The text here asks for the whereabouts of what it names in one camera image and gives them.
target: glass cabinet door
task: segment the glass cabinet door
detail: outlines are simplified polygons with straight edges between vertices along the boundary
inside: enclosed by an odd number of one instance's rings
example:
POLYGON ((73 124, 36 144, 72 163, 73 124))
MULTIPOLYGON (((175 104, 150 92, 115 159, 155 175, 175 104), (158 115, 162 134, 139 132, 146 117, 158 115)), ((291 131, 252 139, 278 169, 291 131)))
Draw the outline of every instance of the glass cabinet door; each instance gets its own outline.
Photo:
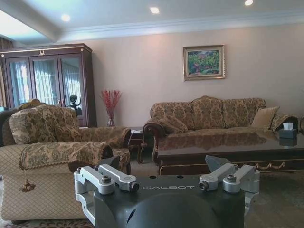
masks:
POLYGON ((49 105, 61 106, 56 56, 31 57, 34 97, 49 105))
POLYGON ((61 94, 64 96, 62 106, 75 110, 80 125, 85 125, 81 56, 70 54, 58 58, 61 94))
POLYGON ((33 97, 28 60, 29 58, 6 60, 10 107, 17 107, 33 97))

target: vase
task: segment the vase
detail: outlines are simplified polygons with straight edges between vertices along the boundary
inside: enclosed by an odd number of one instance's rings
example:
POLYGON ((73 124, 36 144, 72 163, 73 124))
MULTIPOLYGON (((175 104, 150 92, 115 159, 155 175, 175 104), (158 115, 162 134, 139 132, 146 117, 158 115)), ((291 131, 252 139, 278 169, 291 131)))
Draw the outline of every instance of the vase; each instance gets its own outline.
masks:
POLYGON ((108 112, 108 123, 107 123, 107 126, 108 127, 114 127, 114 113, 113 112, 108 112))

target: flower arrangement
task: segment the flower arrangement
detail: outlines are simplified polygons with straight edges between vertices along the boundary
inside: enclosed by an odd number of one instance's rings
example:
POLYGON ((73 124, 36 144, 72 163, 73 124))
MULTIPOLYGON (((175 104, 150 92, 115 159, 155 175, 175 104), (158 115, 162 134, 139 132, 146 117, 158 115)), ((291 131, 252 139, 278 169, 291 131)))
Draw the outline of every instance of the flower arrangement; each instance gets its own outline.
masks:
POLYGON ((107 124, 108 127, 114 126, 114 109, 121 95, 122 93, 118 90, 102 90, 100 92, 100 98, 105 104, 106 112, 109 117, 109 121, 107 124))

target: painting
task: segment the painting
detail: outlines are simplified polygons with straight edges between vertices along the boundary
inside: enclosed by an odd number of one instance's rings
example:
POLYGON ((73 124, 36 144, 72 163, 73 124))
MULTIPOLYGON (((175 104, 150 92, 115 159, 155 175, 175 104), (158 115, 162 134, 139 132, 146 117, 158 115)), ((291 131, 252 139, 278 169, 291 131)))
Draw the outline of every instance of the painting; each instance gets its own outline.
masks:
POLYGON ((184 81, 225 78, 224 45, 184 47, 184 81))

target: floor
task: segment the floor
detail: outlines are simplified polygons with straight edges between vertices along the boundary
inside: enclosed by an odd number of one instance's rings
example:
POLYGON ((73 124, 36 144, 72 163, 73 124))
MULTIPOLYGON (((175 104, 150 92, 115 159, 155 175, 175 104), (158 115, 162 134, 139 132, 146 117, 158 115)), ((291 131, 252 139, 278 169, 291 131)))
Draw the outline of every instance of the floor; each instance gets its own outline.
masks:
MULTIPOLYGON (((139 165, 132 156, 132 175, 151 176, 157 167, 151 155, 144 155, 145 164, 139 165)), ((0 205, 2 182, 0 182, 0 205)), ((260 194, 251 204, 245 218, 245 228, 303 228, 304 227, 304 172, 269 173, 261 175, 260 194)), ((87 220, 29 221, 12 225, 0 219, 0 228, 93 228, 87 220)))

